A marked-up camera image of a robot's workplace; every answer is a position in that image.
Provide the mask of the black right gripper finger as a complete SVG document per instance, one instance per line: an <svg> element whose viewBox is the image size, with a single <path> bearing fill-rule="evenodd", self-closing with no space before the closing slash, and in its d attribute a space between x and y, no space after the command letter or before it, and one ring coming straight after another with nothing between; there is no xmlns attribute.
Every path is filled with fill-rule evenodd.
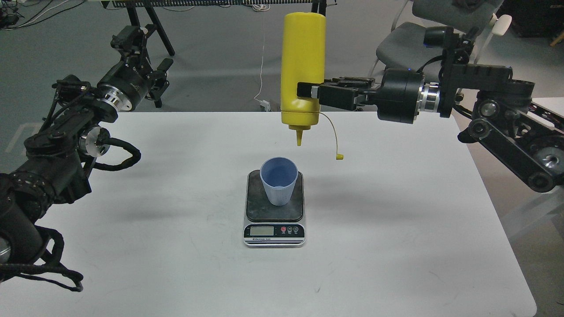
<svg viewBox="0 0 564 317"><path fill-rule="evenodd" d="M358 99L361 96L360 91L365 88L366 85L352 82L324 82L322 84L298 82L297 96L318 99L322 106L355 111L361 103Z"/></svg>
<svg viewBox="0 0 564 317"><path fill-rule="evenodd" d="M340 88L371 89L374 83L375 78L373 77L338 77L324 80L324 84Z"/></svg>

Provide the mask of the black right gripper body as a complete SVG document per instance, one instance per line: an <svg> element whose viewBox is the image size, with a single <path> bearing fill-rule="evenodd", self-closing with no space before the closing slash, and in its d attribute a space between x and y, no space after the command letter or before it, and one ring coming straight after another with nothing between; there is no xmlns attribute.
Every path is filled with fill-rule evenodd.
<svg viewBox="0 0 564 317"><path fill-rule="evenodd" d="M374 106L380 120L413 124L420 112L439 112L440 92L440 84L427 82L422 72L390 68L358 105Z"/></svg>

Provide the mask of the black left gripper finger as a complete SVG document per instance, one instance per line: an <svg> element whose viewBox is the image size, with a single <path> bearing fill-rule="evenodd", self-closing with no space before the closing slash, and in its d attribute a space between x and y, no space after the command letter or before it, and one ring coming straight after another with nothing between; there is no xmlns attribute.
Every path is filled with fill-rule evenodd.
<svg viewBox="0 0 564 317"><path fill-rule="evenodd" d="M147 40L152 34L152 26L125 26L117 35L113 35L110 45L121 55L120 61L111 68L117 71L123 66L137 70L152 71L147 50Z"/></svg>
<svg viewBox="0 0 564 317"><path fill-rule="evenodd" d="M152 84L148 92L148 100L160 101L163 93L167 90L170 83L167 80L167 71L173 65L174 60L165 58L156 70L148 74L148 80Z"/></svg>

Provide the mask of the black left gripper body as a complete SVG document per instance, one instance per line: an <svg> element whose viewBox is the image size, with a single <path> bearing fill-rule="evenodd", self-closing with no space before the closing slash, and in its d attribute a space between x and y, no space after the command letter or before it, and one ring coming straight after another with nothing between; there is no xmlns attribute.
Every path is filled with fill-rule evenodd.
<svg viewBox="0 0 564 317"><path fill-rule="evenodd" d="M143 99L153 100L153 80L148 79L151 64L143 61L139 66L120 61L98 82L102 100L117 111L133 111Z"/></svg>

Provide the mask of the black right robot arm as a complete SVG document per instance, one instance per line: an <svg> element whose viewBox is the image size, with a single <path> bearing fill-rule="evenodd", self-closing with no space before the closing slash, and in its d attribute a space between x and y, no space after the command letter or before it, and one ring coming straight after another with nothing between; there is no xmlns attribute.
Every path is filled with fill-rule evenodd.
<svg viewBox="0 0 564 317"><path fill-rule="evenodd" d="M563 117L532 102L534 83L513 79L510 67L470 63L477 31L426 28L423 44L442 50L429 60L441 62L436 83L426 82L423 68L389 68L378 88L372 78L309 80L296 84L297 96L348 111L376 106L380 120L403 124L412 124L419 112L449 117L457 110L471 119L460 142L480 143L536 192L563 185Z"/></svg>

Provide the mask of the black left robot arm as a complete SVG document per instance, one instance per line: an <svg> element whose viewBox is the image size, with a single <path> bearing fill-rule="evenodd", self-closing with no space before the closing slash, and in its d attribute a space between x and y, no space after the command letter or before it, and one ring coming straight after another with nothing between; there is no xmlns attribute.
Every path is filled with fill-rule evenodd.
<svg viewBox="0 0 564 317"><path fill-rule="evenodd" d="M63 236L37 221L55 203L74 203L90 193L93 170L120 171L140 161L135 146L111 137L100 123L115 122L119 112L135 110L144 99L162 107L173 60L165 58L152 68L147 40L158 30L154 24L125 26L114 35L111 46L121 59L97 85L75 75L53 84L49 113L24 142L27 161L1 174L1 281L42 281L42 274L54 273L73 282L54 281L59 287L83 290L83 275L62 264Z"/></svg>

